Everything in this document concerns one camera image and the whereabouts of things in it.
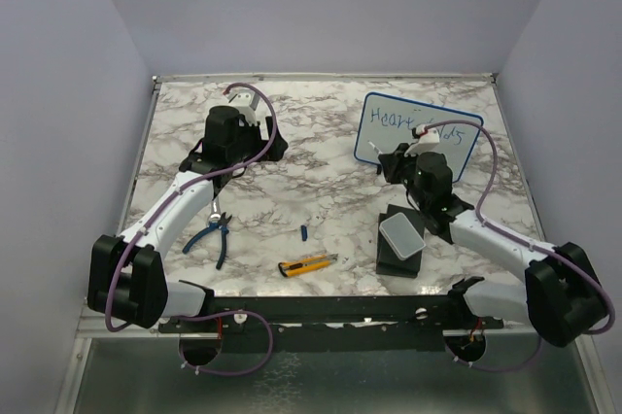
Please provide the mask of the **blue framed whiteboard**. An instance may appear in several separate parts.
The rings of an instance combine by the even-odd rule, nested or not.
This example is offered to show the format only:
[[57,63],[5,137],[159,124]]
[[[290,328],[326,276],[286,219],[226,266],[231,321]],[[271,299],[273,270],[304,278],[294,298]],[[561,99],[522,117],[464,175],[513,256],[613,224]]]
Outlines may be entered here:
[[381,153],[388,153],[401,143],[411,143],[412,130],[416,126],[440,121],[445,124],[438,129],[440,143],[435,150],[446,156],[453,172],[453,181],[458,182],[479,135],[479,130],[468,125],[467,121],[483,125],[484,119],[479,115],[452,108],[378,92],[369,93],[363,101],[354,158],[376,164],[377,154],[368,145],[368,141],[373,142]]

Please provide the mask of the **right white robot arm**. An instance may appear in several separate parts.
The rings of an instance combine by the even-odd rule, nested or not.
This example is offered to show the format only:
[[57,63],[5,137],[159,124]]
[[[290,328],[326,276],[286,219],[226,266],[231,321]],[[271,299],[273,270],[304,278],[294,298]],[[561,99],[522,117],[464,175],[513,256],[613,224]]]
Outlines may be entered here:
[[613,304],[580,247],[537,241],[485,218],[453,192],[453,173],[443,154],[414,155],[410,149],[402,143],[378,160],[385,180],[405,188],[427,232],[495,262],[520,282],[465,281],[459,296],[446,304],[454,326],[467,328],[480,317],[494,317],[529,325],[557,347],[611,329]]

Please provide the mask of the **blue whiteboard marker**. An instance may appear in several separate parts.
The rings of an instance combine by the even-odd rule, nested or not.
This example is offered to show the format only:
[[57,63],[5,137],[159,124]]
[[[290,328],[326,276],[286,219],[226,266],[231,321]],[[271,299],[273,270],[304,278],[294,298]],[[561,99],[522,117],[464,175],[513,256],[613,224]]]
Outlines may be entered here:
[[371,147],[371,149],[372,149],[372,150],[373,150],[373,151],[374,151],[377,155],[380,155],[380,154],[381,154],[380,149],[379,149],[379,148],[378,148],[378,147],[377,147],[377,146],[376,146],[373,142],[368,141],[367,143],[368,143],[368,145]]

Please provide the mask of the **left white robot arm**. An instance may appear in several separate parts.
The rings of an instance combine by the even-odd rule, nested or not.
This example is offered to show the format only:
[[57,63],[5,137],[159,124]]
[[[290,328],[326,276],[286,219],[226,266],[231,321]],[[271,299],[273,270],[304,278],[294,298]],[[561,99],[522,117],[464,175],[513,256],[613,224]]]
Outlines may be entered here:
[[[266,127],[268,139],[262,139]],[[110,331],[130,325],[150,328],[161,318],[181,317],[201,331],[214,322],[208,290],[170,282],[164,260],[189,222],[215,200],[235,171],[254,162],[277,161],[288,145],[276,116],[264,124],[252,109],[220,105],[210,109],[203,137],[179,165],[165,194],[135,224],[93,244],[87,305],[105,317]]]

